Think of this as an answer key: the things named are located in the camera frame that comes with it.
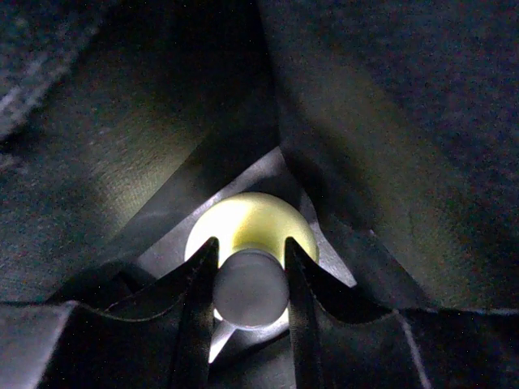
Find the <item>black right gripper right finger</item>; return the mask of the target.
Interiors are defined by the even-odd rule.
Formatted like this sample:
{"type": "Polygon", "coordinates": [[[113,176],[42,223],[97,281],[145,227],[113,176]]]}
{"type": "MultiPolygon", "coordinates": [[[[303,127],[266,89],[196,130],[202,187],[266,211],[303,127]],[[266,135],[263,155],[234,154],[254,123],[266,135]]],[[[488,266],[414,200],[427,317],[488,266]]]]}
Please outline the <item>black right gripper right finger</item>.
{"type": "Polygon", "coordinates": [[[285,242],[300,388],[515,388],[516,310],[394,309],[285,242]]]}

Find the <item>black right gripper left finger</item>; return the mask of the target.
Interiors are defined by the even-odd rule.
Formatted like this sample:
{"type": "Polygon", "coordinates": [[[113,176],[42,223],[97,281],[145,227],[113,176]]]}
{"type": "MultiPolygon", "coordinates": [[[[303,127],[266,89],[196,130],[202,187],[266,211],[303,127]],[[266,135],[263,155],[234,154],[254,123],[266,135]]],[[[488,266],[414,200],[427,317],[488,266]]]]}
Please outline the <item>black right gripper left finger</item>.
{"type": "Polygon", "coordinates": [[[1,307],[4,388],[205,388],[218,241],[106,310],[1,307]]]}

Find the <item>green bottle white cap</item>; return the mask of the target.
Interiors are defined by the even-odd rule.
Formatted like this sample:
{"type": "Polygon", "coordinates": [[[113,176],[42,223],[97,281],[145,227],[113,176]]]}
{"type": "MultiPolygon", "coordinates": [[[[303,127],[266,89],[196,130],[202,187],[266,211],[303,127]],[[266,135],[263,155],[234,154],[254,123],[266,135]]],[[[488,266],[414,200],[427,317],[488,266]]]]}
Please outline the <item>green bottle white cap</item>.
{"type": "Polygon", "coordinates": [[[293,238],[313,261],[315,234],[303,215],[271,194],[244,192],[211,206],[194,224],[185,249],[189,259],[209,238],[218,241],[212,287],[214,362],[236,331],[264,331],[288,316],[285,242],[293,238]]]}

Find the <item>black canvas bag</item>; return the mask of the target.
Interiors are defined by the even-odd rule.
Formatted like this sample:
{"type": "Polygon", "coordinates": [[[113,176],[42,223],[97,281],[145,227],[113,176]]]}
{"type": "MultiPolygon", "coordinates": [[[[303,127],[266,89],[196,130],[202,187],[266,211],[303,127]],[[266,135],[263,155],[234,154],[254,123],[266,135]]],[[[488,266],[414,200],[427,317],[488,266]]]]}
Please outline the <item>black canvas bag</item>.
{"type": "Polygon", "coordinates": [[[515,1],[4,1],[1,298],[138,257],[272,149],[357,280],[518,305],[515,1]]]}

